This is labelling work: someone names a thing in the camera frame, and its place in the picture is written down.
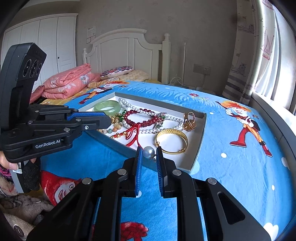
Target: pearl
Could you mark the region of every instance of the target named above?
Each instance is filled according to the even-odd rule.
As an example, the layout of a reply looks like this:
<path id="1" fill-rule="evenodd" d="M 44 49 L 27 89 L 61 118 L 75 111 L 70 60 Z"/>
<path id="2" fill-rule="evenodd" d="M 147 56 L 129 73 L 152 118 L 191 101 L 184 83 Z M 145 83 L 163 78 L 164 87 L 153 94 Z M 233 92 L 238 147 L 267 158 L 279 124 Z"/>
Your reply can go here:
<path id="1" fill-rule="evenodd" d="M 155 151 L 153 149 L 153 147 L 151 146 L 146 146 L 144 149 L 143 149 L 143 156 L 145 158 L 152 158 L 153 156 L 155 155 Z"/>

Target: paper notice on wall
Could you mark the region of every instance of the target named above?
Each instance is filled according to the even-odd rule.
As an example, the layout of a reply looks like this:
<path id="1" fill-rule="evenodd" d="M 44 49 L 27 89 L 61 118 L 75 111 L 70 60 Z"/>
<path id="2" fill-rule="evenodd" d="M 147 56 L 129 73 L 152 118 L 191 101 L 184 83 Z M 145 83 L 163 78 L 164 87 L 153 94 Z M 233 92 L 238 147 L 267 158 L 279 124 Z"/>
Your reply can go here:
<path id="1" fill-rule="evenodd" d="M 91 38 L 92 36 L 95 36 L 95 35 L 96 35 L 96 26 L 92 26 L 87 29 L 87 31 L 86 31 L 87 38 Z"/>

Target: power outlet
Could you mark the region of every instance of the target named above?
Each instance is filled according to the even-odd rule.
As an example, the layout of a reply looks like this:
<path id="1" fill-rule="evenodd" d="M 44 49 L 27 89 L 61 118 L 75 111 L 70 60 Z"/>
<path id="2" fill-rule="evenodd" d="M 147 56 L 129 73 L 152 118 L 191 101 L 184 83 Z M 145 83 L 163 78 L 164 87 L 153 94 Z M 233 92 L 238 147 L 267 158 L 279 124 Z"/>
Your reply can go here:
<path id="1" fill-rule="evenodd" d="M 193 72 L 194 73 L 199 73 L 199 74 L 204 74 L 204 75 L 210 75 L 211 73 L 211 67 L 199 65 L 199 64 L 194 64 L 193 65 Z"/>

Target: pearl necklace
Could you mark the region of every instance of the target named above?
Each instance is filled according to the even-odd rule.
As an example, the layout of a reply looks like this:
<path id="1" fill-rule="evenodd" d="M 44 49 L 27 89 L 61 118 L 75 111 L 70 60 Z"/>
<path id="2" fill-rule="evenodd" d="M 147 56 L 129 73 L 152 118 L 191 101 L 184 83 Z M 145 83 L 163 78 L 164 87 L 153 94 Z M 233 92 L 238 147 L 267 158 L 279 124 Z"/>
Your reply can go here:
<path id="1" fill-rule="evenodd" d="M 138 112 L 140 112 L 140 113 L 142 113 L 142 114 L 145 114 L 145 115 L 157 116 L 157 113 L 155 113 L 155 112 L 150 112 L 150 111 L 148 112 L 148 111 L 144 111 L 144 110 L 142 110 L 142 109 L 138 109 L 138 108 L 136 108 L 135 106 L 129 104 L 125 99 L 119 98 L 118 100 L 119 100 L 119 104 L 120 104 L 120 106 L 121 106 L 122 108 L 124 108 L 124 109 L 125 109 L 125 108 L 131 108 L 131 109 L 133 109 L 133 110 L 135 110 L 135 111 L 138 111 Z M 180 128 L 183 129 L 183 122 L 184 122 L 183 119 L 178 119 L 178 118 L 175 118 L 175 117 L 172 117 L 172 116 L 168 116 L 168 115 L 165 116 L 165 119 L 166 119 L 166 120 L 177 121 L 177 122 L 179 123 L 179 124 L 176 125 L 173 129 L 180 129 Z M 131 126 L 130 126 L 125 120 L 122 121 L 122 124 L 123 124 L 124 127 L 126 127 L 127 129 L 131 127 Z M 153 129 L 145 129 L 145 130 L 140 130 L 140 132 L 141 132 L 142 134 L 144 134 L 144 133 L 157 133 L 157 132 L 160 132 L 160 131 L 165 130 L 165 129 L 169 129 L 169 128 L 153 128 Z"/>

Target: white wardrobe door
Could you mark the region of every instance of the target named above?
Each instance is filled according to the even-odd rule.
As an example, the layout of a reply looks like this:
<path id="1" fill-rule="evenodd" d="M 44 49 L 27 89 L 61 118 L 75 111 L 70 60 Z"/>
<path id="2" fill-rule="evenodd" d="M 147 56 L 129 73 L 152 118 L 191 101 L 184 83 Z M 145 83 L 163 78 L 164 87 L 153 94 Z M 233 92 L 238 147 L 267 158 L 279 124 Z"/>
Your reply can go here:
<path id="1" fill-rule="evenodd" d="M 57 66 L 59 73 L 76 67 L 74 16 L 59 17 L 57 23 Z"/>
<path id="2" fill-rule="evenodd" d="M 40 72 L 41 83 L 58 73 L 57 17 L 40 20 L 38 46 L 47 54 Z"/>
<path id="3" fill-rule="evenodd" d="M 39 24 L 40 24 L 40 20 L 26 23 L 22 26 L 22 32 L 20 35 L 21 44 L 24 44 L 24 43 L 38 44 Z M 34 83 L 32 91 L 34 91 L 40 85 L 41 85 L 41 79 L 39 76 L 38 80 L 36 80 Z"/>
<path id="4" fill-rule="evenodd" d="M 22 31 L 22 26 L 19 26 L 17 28 L 10 30 L 4 35 L 3 43 L 2 43 L 2 51 L 1 51 L 1 66 L 3 65 L 5 56 L 9 48 L 12 45 L 20 43 L 21 31 Z"/>

